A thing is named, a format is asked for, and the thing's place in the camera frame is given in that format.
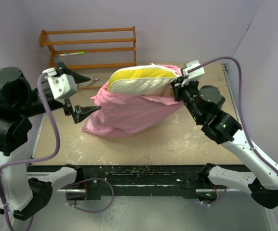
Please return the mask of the yellow white pillow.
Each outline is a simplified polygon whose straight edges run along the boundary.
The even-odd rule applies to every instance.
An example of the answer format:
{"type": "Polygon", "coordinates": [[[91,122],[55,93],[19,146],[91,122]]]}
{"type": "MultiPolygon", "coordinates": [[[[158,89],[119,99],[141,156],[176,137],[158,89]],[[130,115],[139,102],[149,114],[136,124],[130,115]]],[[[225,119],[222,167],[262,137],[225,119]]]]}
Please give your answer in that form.
{"type": "Polygon", "coordinates": [[[149,64],[115,71],[107,82],[107,91],[135,96],[171,96],[171,83],[181,75],[174,65],[149,64]]]}

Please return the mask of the pink pillowcase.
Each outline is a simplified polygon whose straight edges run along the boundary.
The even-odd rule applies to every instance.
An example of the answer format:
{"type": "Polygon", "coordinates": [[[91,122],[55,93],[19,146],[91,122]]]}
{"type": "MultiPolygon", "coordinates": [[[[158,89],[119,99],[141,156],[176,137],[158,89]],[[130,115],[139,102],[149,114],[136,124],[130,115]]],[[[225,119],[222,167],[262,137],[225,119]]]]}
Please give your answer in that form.
{"type": "Polygon", "coordinates": [[[172,89],[169,97],[124,95],[107,91],[107,82],[91,97],[101,109],[88,116],[83,132],[128,137],[164,120],[182,106],[174,100],[172,89]]]}

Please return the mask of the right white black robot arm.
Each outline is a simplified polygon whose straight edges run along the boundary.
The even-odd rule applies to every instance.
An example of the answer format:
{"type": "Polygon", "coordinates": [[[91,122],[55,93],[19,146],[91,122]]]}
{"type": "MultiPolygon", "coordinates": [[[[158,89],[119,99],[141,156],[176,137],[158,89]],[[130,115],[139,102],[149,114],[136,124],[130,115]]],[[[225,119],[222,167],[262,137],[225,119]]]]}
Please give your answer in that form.
{"type": "Polygon", "coordinates": [[[238,172],[207,163],[199,172],[203,188],[221,185],[251,195],[261,206],[278,206],[278,164],[265,153],[258,157],[253,143],[247,140],[241,124],[222,110],[224,96],[215,86],[198,87],[198,81],[183,84],[183,77],[171,83],[175,101],[182,101],[201,131],[212,141],[235,155],[249,172],[238,172]]]}

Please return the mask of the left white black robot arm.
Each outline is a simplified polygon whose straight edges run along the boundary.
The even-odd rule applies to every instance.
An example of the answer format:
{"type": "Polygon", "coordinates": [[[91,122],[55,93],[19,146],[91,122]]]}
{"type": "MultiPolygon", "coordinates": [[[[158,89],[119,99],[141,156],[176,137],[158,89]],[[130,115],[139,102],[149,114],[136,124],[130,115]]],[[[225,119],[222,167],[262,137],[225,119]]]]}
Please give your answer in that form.
{"type": "Polygon", "coordinates": [[[26,152],[30,118],[63,109],[80,123],[98,106],[72,106],[70,97],[79,83],[89,81],[70,70],[63,62],[43,71],[38,86],[32,89],[18,67],[0,69],[0,214],[12,213],[27,220],[43,209],[54,192],[70,185],[83,185],[82,167],[66,164],[45,177],[29,178],[27,167],[34,162],[26,152]]]}

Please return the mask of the green marker pen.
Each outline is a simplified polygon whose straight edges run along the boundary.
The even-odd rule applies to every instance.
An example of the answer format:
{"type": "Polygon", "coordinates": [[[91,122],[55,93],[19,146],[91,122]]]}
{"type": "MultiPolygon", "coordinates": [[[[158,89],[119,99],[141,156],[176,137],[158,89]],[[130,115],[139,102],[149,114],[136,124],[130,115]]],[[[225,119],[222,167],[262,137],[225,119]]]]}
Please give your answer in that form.
{"type": "Polygon", "coordinates": [[[63,57],[63,56],[83,55],[83,54],[85,54],[84,51],[77,51],[77,52],[64,52],[58,55],[63,57]]]}

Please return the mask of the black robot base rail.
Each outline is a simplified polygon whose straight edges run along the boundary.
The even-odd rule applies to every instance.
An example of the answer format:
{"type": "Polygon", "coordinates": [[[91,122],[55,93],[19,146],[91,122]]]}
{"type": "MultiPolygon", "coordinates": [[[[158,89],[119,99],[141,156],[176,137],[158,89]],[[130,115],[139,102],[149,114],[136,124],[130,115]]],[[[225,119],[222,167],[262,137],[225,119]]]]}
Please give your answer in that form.
{"type": "Polygon", "coordinates": [[[68,192],[86,193],[87,200],[101,196],[177,196],[195,199],[221,186],[199,179],[202,165],[85,165],[87,183],[66,185],[68,192]]]}

